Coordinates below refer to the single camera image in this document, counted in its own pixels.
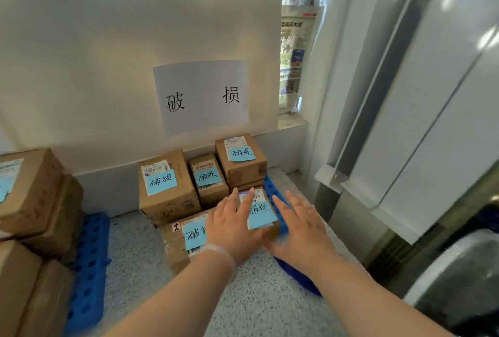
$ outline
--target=blue perforated plastic mat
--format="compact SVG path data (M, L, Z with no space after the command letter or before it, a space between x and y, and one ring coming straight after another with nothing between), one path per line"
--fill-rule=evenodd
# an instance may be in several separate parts
M85 216L78 241L78 253L71 264L76 279L63 335L70 336L96 325L104 313L104 288L109 220L106 214Z
M272 180L270 177L267 175L264 179L264 189L265 193L267 194L269 200L271 201L271 205L275 210L275 213L278 216L279 219L279 236L286 235L289 233L289 229L286 225L286 222L283 219L283 216L279 212L279 209L276 207L274 201L272 200L272 195L276 195L280 200L282 200L284 203L286 203L288 206L290 205L287 200L284 198L284 196L279 192L279 190L274 186ZM311 293L317 295L317 296L322 296L320 294L320 291L317 289L315 284L312 282L312 280L307 277L305 274L302 272L296 270L293 266L285 263L283 260L278 259L277 257L274 257L279 266L290 275L293 279L296 280L305 290L309 290Z

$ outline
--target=bracelet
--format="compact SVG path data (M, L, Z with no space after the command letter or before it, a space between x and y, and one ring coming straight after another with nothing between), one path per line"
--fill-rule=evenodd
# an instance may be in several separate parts
M230 278L230 280L228 282L229 283L234 282L235 275L237 273L238 268L235 265L234 258L232 258L232 256L230 255L230 253L227 250L225 250L224 248L222 248L221 246L218 246L218 245L215 245L215 244L206 244L206 245L204 245L201 248L201 252L203 250L214 250L215 252L221 253L221 255L223 255L225 257L225 259L228 262L228 265L231 267L231 272L232 272L231 278Z

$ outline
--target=forearm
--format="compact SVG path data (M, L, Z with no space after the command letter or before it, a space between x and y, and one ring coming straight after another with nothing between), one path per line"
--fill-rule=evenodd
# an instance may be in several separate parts
M328 257L311 279L351 337L451 336L338 255Z
M106 337L203 336L230 276L220 253L201 252Z

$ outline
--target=speckled countertop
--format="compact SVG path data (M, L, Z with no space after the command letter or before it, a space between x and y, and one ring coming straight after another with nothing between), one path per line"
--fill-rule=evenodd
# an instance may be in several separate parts
M279 191L299 193L280 169L268 171ZM100 323L82 336L103 335L111 326L172 278L159 230L140 212L110 220L109 257ZM337 251L355 260L328 227ZM227 286L206 336L347 336L336 316L319 298L296 283L267 252L259 252L238 270Z

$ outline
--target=granite countertop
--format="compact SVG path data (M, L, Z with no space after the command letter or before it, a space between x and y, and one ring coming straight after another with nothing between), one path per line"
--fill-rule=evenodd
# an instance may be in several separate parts
M279 191L299 193L280 169L268 174ZM104 316L82 336L100 336L172 278L161 233L139 211L110 219ZM356 259L327 227L337 251ZM304 290L267 252L238 270L213 314L206 336L347 336L324 299Z

